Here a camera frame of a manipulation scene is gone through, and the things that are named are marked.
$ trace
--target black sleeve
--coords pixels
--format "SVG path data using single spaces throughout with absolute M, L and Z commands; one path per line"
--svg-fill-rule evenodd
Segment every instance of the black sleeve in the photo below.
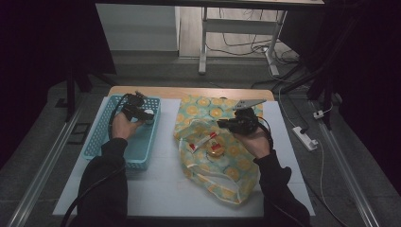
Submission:
M 266 157 L 255 159 L 254 162 L 259 165 L 259 183 L 265 196 L 264 218 L 269 226 L 310 226 L 309 212 L 295 199 L 288 188 L 291 169 L 280 167 L 275 150 L 273 149 Z M 283 211 L 297 219 L 302 225 L 297 224 Z
M 102 156 L 94 158 L 83 172 L 79 194 L 125 165 L 123 154 L 127 145 L 125 139 L 114 138 L 102 146 Z M 84 197 L 70 226 L 125 226 L 127 199 L 124 168 Z

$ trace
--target white table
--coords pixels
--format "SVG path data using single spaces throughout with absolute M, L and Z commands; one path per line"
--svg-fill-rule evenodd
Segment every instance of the white table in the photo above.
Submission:
M 258 186 L 240 205 L 218 200 L 206 189 L 185 178 L 180 166 L 178 146 L 173 138 L 179 99 L 162 99 L 160 122 L 149 168 L 145 172 L 128 173 L 128 215 L 130 217 L 193 217 L 193 218 L 257 218 L 263 217 L 263 194 Z M 311 215 L 315 215 L 306 192 L 298 162 L 290 144 L 278 103 L 265 102 L 274 147 L 282 166 L 292 169 L 289 188 Z M 83 170 L 88 161 L 78 157 L 71 176 L 61 194 L 53 215 L 63 216 L 78 193 Z

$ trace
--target gray floor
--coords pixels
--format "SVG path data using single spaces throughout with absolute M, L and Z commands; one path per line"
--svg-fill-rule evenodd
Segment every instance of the gray floor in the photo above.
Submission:
M 114 56 L 118 76 L 111 76 L 120 85 L 137 86 L 182 86 L 182 87 L 225 87 L 250 88 L 253 82 L 270 79 L 266 61 L 210 59 L 208 72 L 204 77 L 198 75 L 196 60 L 182 60 L 171 57 L 132 57 Z M 293 65 L 280 66 L 282 74 Z M 92 123 L 101 99 L 107 95 L 110 86 L 103 81 L 91 77 L 94 88 L 88 96 L 88 102 L 82 105 L 82 114 L 78 123 Z M 256 89 L 270 89 L 275 82 L 263 84 Z M 58 133 L 64 125 L 66 111 L 55 108 L 60 98 L 66 98 L 65 83 L 54 86 L 49 91 L 48 103 L 42 114 L 32 127 L 25 140 L 16 150 L 12 158 L 0 172 L 0 226 L 6 226 L 12 213 L 23 197 L 33 176 L 38 171 L 45 154 L 51 149 Z M 282 107 L 288 118 L 297 126 L 309 126 L 307 131 L 311 138 L 319 139 L 324 149 L 323 193 L 333 213 L 348 226 L 365 226 L 343 178 L 333 161 L 331 151 L 326 145 L 317 121 L 312 117 L 312 110 L 305 98 L 305 89 L 291 92 L 289 96 L 281 96 Z M 373 159 L 369 151 L 361 144 L 354 133 L 338 114 L 338 104 L 332 110 L 333 133 L 337 136 L 345 156 L 348 159 L 362 190 L 372 205 L 380 226 L 401 226 L 401 200 L 390 182 Z M 320 177 L 322 171 L 323 150 L 309 152 L 291 132 L 293 128 L 286 119 L 288 134 L 305 179 L 321 199 Z M 72 135 L 70 142 L 77 142 L 79 136 Z M 60 217 L 51 215 L 58 198 L 65 186 L 70 171 L 78 158 L 82 145 L 66 144 L 61 157 L 56 163 L 44 189 L 36 202 L 26 226 L 58 226 Z M 314 226 L 340 226 L 323 208 L 310 188 L 308 193 L 314 206 L 316 216 L 312 217 Z M 222 222 L 215 220 L 189 221 L 139 220 L 140 226 L 245 226 L 244 222 Z

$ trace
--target wooden board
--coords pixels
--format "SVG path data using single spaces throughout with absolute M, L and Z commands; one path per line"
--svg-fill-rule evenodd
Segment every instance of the wooden board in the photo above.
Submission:
M 219 89 L 219 88 L 182 88 L 182 87 L 136 87 L 136 86 L 114 86 L 109 92 L 113 94 L 134 94 L 141 92 L 145 96 L 158 96 L 161 98 L 183 98 L 188 95 L 227 97 L 230 99 L 262 99 L 273 101 L 274 96 L 269 90 L 251 89 Z

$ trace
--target hand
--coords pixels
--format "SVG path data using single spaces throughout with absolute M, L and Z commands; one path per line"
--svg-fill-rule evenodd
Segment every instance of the hand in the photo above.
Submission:
M 270 154 L 268 138 L 261 128 L 257 128 L 256 132 L 249 135 L 234 133 L 234 137 L 238 139 L 244 145 L 245 149 L 257 159 Z
M 113 120 L 113 138 L 128 140 L 136 132 L 136 129 L 144 124 L 144 121 L 130 122 L 123 113 L 118 113 Z

